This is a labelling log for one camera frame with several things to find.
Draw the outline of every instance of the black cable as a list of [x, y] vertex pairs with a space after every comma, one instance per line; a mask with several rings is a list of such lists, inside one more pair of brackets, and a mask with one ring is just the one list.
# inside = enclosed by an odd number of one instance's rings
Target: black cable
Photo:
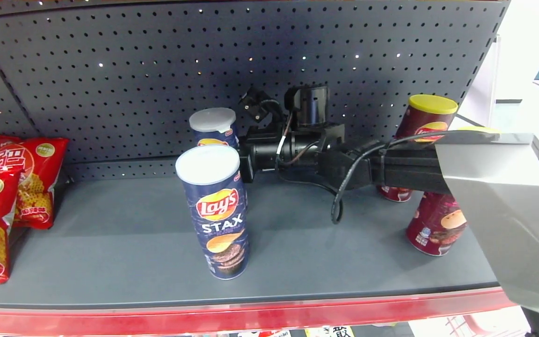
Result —
[[[330, 186], [324, 185], [322, 183], [311, 182], [311, 181], [294, 181], [294, 180], [291, 180], [291, 179], [286, 179], [286, 177], [284, 177], [284, 176], [282, 176], [282, 174], [280, 174], [280, 166], [279, 166], [279, 164], [280, 164], [280, 152], [282, 152], [282, 147], [284, 147], [284, 142], [283, 141], [286, 138], [286, 135], [288, 134], [288, 129], [291, 126], [291, 121], [292, 121], [293, 115], [294, 114], [291, 112], [291, 114], [288, 116], [288, 121], [286, 122], [286, 127], [284, 128], [284, 133], [282, 134], [282, 140], [280, 141], [280, 144], [278, 145], [278, 148], [277, 148], [277, 151], [276, 151], [276, 160], [275, 160], [275, 164], [274, 164], [274, 170], [276, 171], [276, 174], [278, 175], [278, 177], [280, 179], [282, 179], [285, 182], [301, 183], [301, 184], [305, 184], [305, 185], [317, 186], [319, 188], [327, 190], [328, 192], [330, 192], [332, 194], [332, 196], [336, 197], [336, 190], [334, 190]], [[317, 143], [318, 142], [311, 143], [311, 144], [307, 145], [306, 149], [308, 149], [308, 147], [312, 147], [313, 145], [316, 145]], [[338, 222], [340, 222], [340, 219], [342, 219], [342, 212], [344, 210], [342, 200], [340, 200], [338, 205], [339, 205], [339, 207], [338, 207], [338, 215], [336, 216], [336, 219], [337, 219]], [[334, 217], [334, 213], [336, 212], [336, 210], [334, 208], [335, 207], [332, 207], [332, 217]]]
[[338, 224], [340, 222], [340, 218], [336, 217], [336, 204], [342, 205], [342, 195], [344, 194], [344, 190], [346, 189], [346, 186], [349, 185], [349, 181], [353, 177], [353, 173], [355, 172], [355, 169], [366, 156], [372, 154], [374, 151], [378, 151], [379, 149], [383, 149], [388, 145], [388, 147], [393, 147], [395, 145], [398, 145], [400, 143], [405, 143], [410, 140], [415, 139], [421, 139], [425, 137], [434, 137], [434, 136], [446, 136], [447, 134], [451, 134], [453, 132], [477, 132], [474, 130], [456, 130], [456, 131], [445, 131], [445, 132], [429, 132], [429, 133], [423, 133], [423, 134], [416, 134], [413, 136], [408, 136], [396, 140], [392, 140], [388, 143], [377, 145], [376, 147], [372, 147], [369, 150], [363, 152], [360, 156], [358, 156], [353, 164], [350, 166], [349, 170], [347, 171], [346, 175], [344, 176], [344, 180], [342, 180], [342, 183], [340, 184], [340, 187], [338, 188], [338, 192], [336, 192], [336, 196], [334, 197], [334, 201], [332, 201], [332, 209], [330, 211], [330, 214], [332, 216], [332, 223]]
[[[336, 190], [334, 190], [334, 188], [328, 186], [328, 185], [324, 185], [322, 183], [316, 183], [316, 182], [311, 182], [311, 181], [295, 181], [295, 180], [291, 180], [291, 179], [286, 179], [286, 177], [284, 177], [281, 173], [280, 173], [280, 167], [278, 166], [278, 161], [279, 161], [279, 158], [278, 156], [276, 156], [276, 164], [274, 166], [275, 170], [276, 170], [276, 173], [278, 174], [278, 177], [280, 179], [282, 179], [283, 181], [285, 182], [291, 182], [291, 183], [300, 183], [300, 184], [304, 184], [304, 185], [311, 185], [311, 186], [316, 186], [316, 187], [319, 187], [323, 190], [327, 190], [328, 192], [330, 192], [332, 194], [332, 196], [336, 197], [337, 196], [337, 193], [336, 193]], [[335, 224], [339, 223], [340, 220], [342, 219], [342, 213], [344, 211], [344, 204], [342, 203], [342, 198], [340, 199], [339, 203], [338, 203], [338, 215], [336, 216], [336, 222]]]
[[304, 147], [296, 156], [295, 158], [293, 158], [291, 161], [287, 161], [287, 162], [281, 162], [280, 164], [282, 166], [290, 166], [294, 163], [297, 162], [297, 160], [301, 159], [301, 157], [305, 154], [305, 152], [307, 152], [311, 147], [313, 147], [314, 145], [317, 145], [319, 144], [319, 141], [314, 141], [313, 143], [310, 143], [309, 145], [307, 145], [306, 147]]

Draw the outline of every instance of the blue chip can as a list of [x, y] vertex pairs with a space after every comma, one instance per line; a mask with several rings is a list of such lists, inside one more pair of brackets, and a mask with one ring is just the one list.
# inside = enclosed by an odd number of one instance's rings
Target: blue chip can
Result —
[[197, 146], [228, 145], [238, 147], [236, 113], [227, 108], [204, 109], [189, 118]]
[[244, 183], [238, 152], [224, 145], [195, 147], [176, 162], [195, 232], [211, 273], [240, 275], [248, 263]]

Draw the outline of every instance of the robotic arm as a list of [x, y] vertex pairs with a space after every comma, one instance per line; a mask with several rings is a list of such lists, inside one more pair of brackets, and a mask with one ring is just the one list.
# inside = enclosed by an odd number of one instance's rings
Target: robotic arm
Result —
[[[279, 104], [252, 88], [243, 96], [254, 120], [270, 113], [267, 128], [240, 139], [241, 176], [252, 182], [274, 168], [284, 129]], [[327, 120], [325, 86], [291, 88], [285, 106], [291, 131], [278, 150], [289, 167], [312, 170], [340, 186], [351, 164], [380, 141], [345, 141], [345, 128]], [[347, 189], [387, 185], [453, 194], [509, 299], [539, 312], [539, 140], [531, 134], [452, 132], [436, 143], [409, 142], [359, 163]]]

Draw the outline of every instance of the red chip can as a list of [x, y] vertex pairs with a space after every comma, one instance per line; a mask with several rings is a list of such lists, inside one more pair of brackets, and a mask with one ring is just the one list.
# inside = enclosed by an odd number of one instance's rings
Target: red chip can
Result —
[[467, 227], [455, 198], [425, 192], [407, 227], [407, 238], [415, 248], [432, 256], [443, 256]]
[[[448, 130], [459, 105], [450, 98], [435, 95], [413, 95], [396, 130], [395, 138], [429, 132]], [[416, 141], [436, 141], [441, 136], [426, 137]], [[413, 190], [389, 186], [377, 186], [378, 192], [391, 201], [404, 202], [411, 198]]]

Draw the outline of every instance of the gray shelf surface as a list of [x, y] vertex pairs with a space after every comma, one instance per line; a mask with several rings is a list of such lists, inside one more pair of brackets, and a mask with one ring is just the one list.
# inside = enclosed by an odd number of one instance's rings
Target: gray shelf surface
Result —
[[372, 186], [331, 194], [278, 181], [247, 185], [252, 247], [245, 272], [208, 271], [177, 177], [75, 183], [55, 225], [13, 246], [0, 308], [107, 309], [440, 293], [496, 286], [470, 230], [448, 255], [413, 248], [404, 229], [421, 199], [384, 200]]

